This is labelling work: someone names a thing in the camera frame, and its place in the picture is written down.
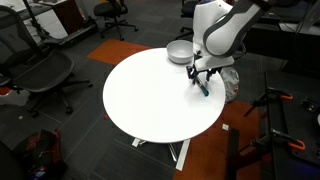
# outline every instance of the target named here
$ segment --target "office chair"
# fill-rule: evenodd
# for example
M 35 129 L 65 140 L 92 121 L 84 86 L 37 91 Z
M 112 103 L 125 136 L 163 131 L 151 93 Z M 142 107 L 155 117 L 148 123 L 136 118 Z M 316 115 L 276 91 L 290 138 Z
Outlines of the office chair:
M 32 117 L 39 115 L 36 108 L 54 92 L 71 114 L 62 88 L 78 83 L 92 87 L 90 81 L 68 81 L 74 75 L 74 62 L 57 50 L 45 53 L 40 49 L 14 10 L 0 6 L 0 22 L 0 87 L 29 91 L 29 100 L 34 100 L 28 108 Z
M 124 0 L 108 0 L 107 2 L 96 5 L 94 7 L 94 14 L 96 16 L 102 16 L 104 20 L 108 18 L 112 18 L 114 20 L 114 22 L 105 22 L 106 28 L 100 32 L 101 38 L 104 38 L 104 33 L 113 27 L 117 28 L 121 41 L 123 41 L 124 38 L 122 37 L 119 26 L 133 27 L 134 31 L 138 31 L 138 28 L 136 26 L 128 24 L 126 20 L 117 20 L 117 17 L 120 17 L 120 15 L 127 13 L 128 8 L 124 4 Z
M 198 3 L 199 0 L 182 0 L 181 18 L 193 18 L 194 10 Z M 176 37 L 176 40 L 193 34 L 193 29 L 190 27 L 182 27 L 180 32 L 183 33 L 184 30 L 188 32 Z

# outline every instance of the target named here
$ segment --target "floor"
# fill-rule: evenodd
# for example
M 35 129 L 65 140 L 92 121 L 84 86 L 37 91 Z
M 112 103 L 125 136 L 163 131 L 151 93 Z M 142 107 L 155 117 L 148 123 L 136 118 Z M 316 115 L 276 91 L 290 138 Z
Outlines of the floor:
M 180 35 L 182 26 L 192 25 L 192 20 L 180 18 L 180 1 L 126 0 L 126 4 L 129 14 L 124 18 L 139 28 L 138 32 L 134 32 L 131 28 L 121 28 L 127 42 L 154 48 L 166 47 Z M 97 23 L 103 27 L 102 19 L 97 19 Z M 89 78 L 94 84 L 92 88 L 77 85 L 66 89 L 74 108 L 73 114 L 64 113 L 62 102 L 55 95 L 45 102 L 37 118 L 31 118 L 25 107 L 2 105 L 0 140 L 9 148 L 14 148 L 18 142 L 40 129 L 49 131 L 59 129 L 62 137 L 62 156 L 69 167 L 64 179 L 125 179 L 123 177 L 127 177 L 126 172 L 110 170 L 104 165 L 104 162 L 114 162 L 121 170 L 122 164 L 119 161 L 125 161 L 126 157 L 112 157 L 106 154 L 106 152 L 117 154 L 117 150 L 121 150 L 122 154 L 136 157 L 139 162 L 149 162 L 140 165 L 158 167 L 155 172 L 144 172 L 141 167 L 141 172 L 135 172 L 136 175 L 132 179 L 139 179 L 139 174 L 143 173 L 148 175 L 162 173 L 164 176 L 155 175 L 154 179 L 171 179 L 170 173 L 174 171 L 175 164 L 171 161 L 170 153 L 165 146 L 146 144 L 144 149 L 137 150 L 132 147 L 129 152 L 123 147 L 129 147 L 128 144 L 132 143 L 133 138 L 121 132 L 110 120 L 104 119 L 102 89 L 112 66 L 90 60 L 86 55 L 109 38 L 119 38 L 115 29 L 106 33 L 104 39 L 96 33 L 62 50 L 75 61 L 74 79 Z M 250 53 L 239 58 L 234 63 L 234 68 L 240 77 L 237 100 L 249 103 L 257 98 L 263 92 L 263 72 L 279 70 L 281 64 L 282 60 Z M 104 177 L 107 171 L 113 171 L 113 176 Z

